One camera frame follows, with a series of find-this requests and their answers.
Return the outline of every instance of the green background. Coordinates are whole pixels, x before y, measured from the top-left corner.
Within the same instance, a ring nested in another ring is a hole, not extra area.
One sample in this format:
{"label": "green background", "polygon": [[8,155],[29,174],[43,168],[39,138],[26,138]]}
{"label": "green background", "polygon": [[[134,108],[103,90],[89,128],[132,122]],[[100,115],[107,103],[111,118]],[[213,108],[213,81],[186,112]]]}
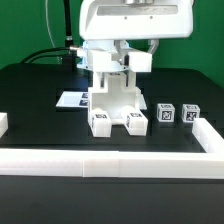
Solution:
{"label": "green background", "polygon": [[[70,0],[73,38],[78,34],[81,0]],[[153,67],[191,68],[203,72],[224,87],[224,1],[196,0],[194,32],[188,39],[161,40]],[[63,0],[49,0],[50,26],[56,46],[64,46]],[[147,48],[147,41],[131,42],[132,47]],[[0,1],[0,69],[20,62],[38,50],[51,48],[45,17],[45,0]]]}

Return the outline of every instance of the black cable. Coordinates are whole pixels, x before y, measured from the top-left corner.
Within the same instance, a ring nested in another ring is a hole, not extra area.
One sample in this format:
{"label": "black cable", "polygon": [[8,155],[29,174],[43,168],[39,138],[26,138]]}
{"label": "black cable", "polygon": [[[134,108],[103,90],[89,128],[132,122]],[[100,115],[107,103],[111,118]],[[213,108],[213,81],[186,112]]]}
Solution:
{"label": "black cable", "polygon": [[44,53],[49,53],[49,52],[57,52],[57,51],[69,51],[70,48],[69,47],[57,47],[57,48],[50,48],[50,49],[45,49],[45,50],[41,50],[41,51],[37,51],[29,56],[27,56],[26,58],[24,58],[20,63],[24,64],[26,63],[28,60],[30,60],[31,58],[39,55],[39,54],[44,54]]}
{"label": "black cable", "polygon": [[72,38],[70,2],[69,2],[69,0],[64,0],[64,10],[65,10],[65,30],[66,30],[65,46],[70,47],[74,43],[73,43],[73,38]]}
{"label": "black cable", "polygon": [[32,62],[38,60],[38,59],[41,59],[41,58],[51,58],[51,57],[63,57],[67,54],[45,54],[45,55],[40,55],[40,56],[37,56],[35,58],[33,58],[32,60],[29,61],[29,64],[31,64]]}

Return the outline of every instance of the black table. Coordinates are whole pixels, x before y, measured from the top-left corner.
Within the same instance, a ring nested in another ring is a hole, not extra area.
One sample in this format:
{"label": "black table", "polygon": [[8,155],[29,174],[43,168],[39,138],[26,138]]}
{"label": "black table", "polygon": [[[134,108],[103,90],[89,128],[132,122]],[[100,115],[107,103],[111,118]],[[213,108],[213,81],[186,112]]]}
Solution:
{"label": "black table", "polygon": [[[14,64],[0,71],[0,111],[8,113],[4,148],[203,153],[181,120],[183,103],[224,135],[224,90],[188,69],[138,74],[149,119],[146,137],[122,126],[111,138],[93,138],[85,109],[56,109],[63,91],[86,91],[90,73],[56,65]],[[157,103],[172,103],[174,123],[159,123]],[[2,223],[223,223],[222,180],[0,177]]]}

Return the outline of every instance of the white robot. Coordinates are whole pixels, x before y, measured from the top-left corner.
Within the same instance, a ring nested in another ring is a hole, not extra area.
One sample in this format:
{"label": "white robot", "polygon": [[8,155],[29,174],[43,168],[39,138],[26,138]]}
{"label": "white robot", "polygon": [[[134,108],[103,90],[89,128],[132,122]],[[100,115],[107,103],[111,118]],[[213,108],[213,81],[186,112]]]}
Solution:
{"label": "white robot", "polygon": [[[88,123],[94,137],[110,137],[112,125],[144,136],[148,120],[140,111],[136,72],[151,72],[161,38],[188,37],[193,30],[193,0],[84,0],[78,50],[79,68],[93,72]],[[148,39],[142,52],[126,40]]]}

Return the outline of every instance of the white cube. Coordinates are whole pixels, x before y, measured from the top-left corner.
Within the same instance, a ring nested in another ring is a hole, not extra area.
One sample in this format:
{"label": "white cube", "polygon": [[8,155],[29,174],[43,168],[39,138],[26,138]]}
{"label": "white cube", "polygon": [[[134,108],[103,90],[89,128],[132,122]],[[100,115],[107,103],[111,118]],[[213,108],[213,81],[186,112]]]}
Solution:
{"label": "white cube", "polygon": [[0,138],[8,130],[7,113],[0,113]]}
{"label": "white cube", "polygon": [[199,118],[200,108],[194,104],[183,104],[182,120],[185,123],[193,123],[195,118]]}
{"label": "white cube", "polygon": [[159,103],[157,105],[157,118],[159,122],[173,122],[175,108],[172,104]]}
{"label": "white cube", "polygon": [[110,137],[112,122],[106,111],[91,113],[91,128],[94,137]]}

